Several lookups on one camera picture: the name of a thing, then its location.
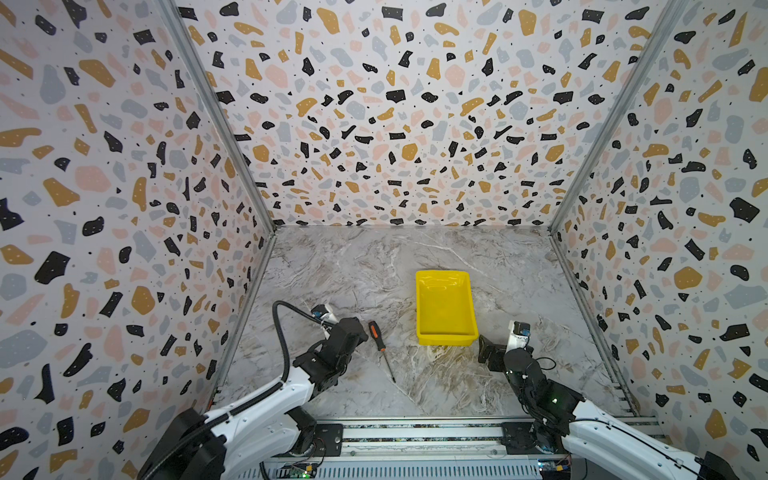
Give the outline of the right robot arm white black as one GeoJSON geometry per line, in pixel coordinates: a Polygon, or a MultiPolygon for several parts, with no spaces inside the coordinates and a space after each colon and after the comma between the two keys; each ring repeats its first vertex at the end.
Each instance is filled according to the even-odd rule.
{"type": "Polygon", "coordinates": [[[523,438],[544,453],[565,451],[620,479],[735,479],[731,465],[708,452],[700,457],[666,445],[614,418],[581,393],[548,378],[529,345],[529,330],[507,344],[479,337],[478,362],[502,372],[532,418],[523,438]]]}

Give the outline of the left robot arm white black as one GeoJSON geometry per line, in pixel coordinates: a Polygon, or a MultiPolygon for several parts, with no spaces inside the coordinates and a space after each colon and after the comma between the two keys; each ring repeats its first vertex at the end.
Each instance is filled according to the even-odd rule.
{"type": "Polygon", "coordinates": [[[138,477],[233,479],[274,456],[304,454],[317,425],[304,405],[338,384],[367,340],[359,319],[343,318],[330,326],[327,339],[293,361],[286,378],[206,413],[193,408],[179,413],[138,477]]]}

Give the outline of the orange black handled screwdriver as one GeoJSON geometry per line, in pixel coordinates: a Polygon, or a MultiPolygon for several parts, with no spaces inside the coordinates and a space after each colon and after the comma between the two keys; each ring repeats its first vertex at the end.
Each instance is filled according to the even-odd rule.
{"type": "Polygon", "coordinates": [[[383,360],[385,362],[385,365],[387,366],[387,370],[388,370],[388,372],[390,374],[390,377],[391,377],[392,381],[396,382],[394,372],[392,370],[391,364],[390,364],[389,359],[387,357],[386,345],[385,345],[385,342],[384,342],[384,339],[383,339],[381,328],[379,327],[379,325],[375,321],[369,321],[368,322],[368,327],[369,327],[370,334],[371,334],[372,338],[375,341],[377,350],[381,354],[381,357],[383,358],[383,360]]]}

